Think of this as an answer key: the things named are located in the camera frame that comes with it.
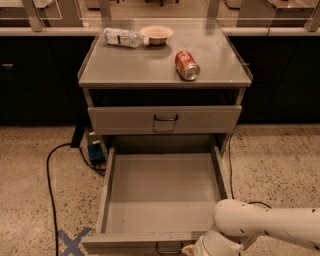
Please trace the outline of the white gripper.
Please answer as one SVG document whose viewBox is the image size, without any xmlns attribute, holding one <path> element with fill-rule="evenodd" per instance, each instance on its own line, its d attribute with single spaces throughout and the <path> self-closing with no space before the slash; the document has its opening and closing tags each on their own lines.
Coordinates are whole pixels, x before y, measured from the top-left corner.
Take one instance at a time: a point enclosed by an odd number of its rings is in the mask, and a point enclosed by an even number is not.
<svg viewBox="0 0 320 256">
<path fill-rule="evenodd" d="M 239 256 L 254 242 L 254 236 L 242 233 L 229 235 L 218 230 L 209 230 L 193 245 L 187 245 L 181 252 L 186 256 Z"/>
</svg>

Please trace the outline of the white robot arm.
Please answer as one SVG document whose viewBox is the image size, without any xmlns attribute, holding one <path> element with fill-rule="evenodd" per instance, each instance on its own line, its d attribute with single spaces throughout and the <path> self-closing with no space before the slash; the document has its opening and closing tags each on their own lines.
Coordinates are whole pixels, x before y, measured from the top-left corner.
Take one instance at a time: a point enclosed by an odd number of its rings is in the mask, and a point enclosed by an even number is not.
<svg viewBox="0 0 320 256">
<path fill-rule="evenodd" d="M 212 227 L 195 244 L 182 248 L 185 256 L 238 256 L 259 236 L 320 249 L 319 208 L 262 208 L 225 199 L 212 216 Z"/>
</svg>

